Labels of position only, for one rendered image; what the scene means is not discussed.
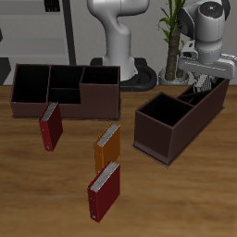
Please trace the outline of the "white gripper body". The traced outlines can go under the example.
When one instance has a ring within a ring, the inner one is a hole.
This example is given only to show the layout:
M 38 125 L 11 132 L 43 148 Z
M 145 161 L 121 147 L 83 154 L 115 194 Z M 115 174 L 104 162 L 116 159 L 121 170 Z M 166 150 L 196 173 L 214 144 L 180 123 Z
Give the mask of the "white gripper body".
M 178 67 L 186 71 L 231 80 L 235 77 L 237 56 L 222 54 L 219 60 L 209 65 L 201 64 L 192 58 L 181 57 L 179 59 Z

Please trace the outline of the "striped book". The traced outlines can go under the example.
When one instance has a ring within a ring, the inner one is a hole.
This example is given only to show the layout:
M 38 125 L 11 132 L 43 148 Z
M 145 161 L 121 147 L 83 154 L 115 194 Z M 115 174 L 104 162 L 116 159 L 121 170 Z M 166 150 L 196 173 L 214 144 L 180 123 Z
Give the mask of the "striped book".
M 193 85 L 193 91 L 195 93 L 204 92 L 212 89 L 212 84 L 217 81 L 215 76 L 199 74 Z

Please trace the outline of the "dark brown desk caddy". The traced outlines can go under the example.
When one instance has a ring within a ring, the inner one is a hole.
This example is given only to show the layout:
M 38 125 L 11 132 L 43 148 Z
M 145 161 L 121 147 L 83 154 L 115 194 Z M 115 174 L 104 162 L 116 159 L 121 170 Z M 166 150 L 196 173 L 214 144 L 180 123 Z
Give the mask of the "dark brown desk caddy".
M 211 90 L 190 86 L 178 97 L 158 93 L 135 111 L 132 147 L 169 167 L 221 112 L 229 83 L 218 78 Z
M 10 98 L 15 118 L 37 119 L 48 103 L 61 118 L 118 120 L 120 68 L 17 64 Z

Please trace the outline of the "orange book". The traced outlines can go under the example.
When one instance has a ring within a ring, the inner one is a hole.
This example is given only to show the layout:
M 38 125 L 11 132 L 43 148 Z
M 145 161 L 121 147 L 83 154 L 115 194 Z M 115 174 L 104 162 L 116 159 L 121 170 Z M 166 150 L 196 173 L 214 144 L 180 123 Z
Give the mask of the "orange book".
M 110 123 L 94 142 L 95 170 L 99 173 L 109 160 L 120 157 L 120 126 Z

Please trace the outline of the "red book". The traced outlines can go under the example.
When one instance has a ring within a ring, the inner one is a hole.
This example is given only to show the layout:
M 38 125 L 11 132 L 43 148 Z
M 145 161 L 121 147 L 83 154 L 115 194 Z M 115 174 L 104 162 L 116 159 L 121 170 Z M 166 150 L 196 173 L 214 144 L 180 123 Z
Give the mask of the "red book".
M 87 186 L 90 218 L 100 222 L 120 195 L 120 164 L 109 161 Z
M 49 102 L 39 118 L 39 125 L 46 151 L 53 151 L 63 132 L 58 102 Z

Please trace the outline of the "green pot plant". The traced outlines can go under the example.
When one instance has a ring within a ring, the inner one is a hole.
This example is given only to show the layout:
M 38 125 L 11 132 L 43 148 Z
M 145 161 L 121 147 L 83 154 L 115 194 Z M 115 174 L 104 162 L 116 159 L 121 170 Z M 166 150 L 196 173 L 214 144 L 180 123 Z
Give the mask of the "green pot plant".
M 183 71 L 177 68 L 177 57 L 180 53 L 180 35 L 177 25 L 177 16 L 179 10 L 184 6 L 186 0 L 168 0 L 168 11 L 161 8 L 165 17 L 158 22 L 158 28 L 161 28 L 160 24 L 164 22 L 167 26 L 163 29 L 166 36 L 164 41 L 168 44 L 168 58 L 165 72 L 166 81 L 174 81 L 178 76 L 183 75 Z

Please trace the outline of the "white plant pot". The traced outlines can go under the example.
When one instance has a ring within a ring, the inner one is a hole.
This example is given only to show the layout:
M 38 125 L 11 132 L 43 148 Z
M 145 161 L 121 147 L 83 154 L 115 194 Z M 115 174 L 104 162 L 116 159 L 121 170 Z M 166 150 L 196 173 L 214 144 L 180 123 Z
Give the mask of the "white plant pot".
M 158 73 L 158 84 L 159 85 L 187 85 L 189 81 L 189 74 L 184 71 L 181 78 L 175 78 L 173 81 L 167 81 L 165 79 L 166 71 L 161 69 Z

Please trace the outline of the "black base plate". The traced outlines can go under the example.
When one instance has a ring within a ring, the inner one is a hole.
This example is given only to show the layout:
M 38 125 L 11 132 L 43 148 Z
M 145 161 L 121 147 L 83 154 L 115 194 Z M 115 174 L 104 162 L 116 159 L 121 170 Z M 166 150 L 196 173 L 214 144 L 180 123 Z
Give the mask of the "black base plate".
M 86 69 L 86 82 L 110 94 L 150 91 L 156 81 L 156 73 L 147 66 L 144 58 L 97 57 Z

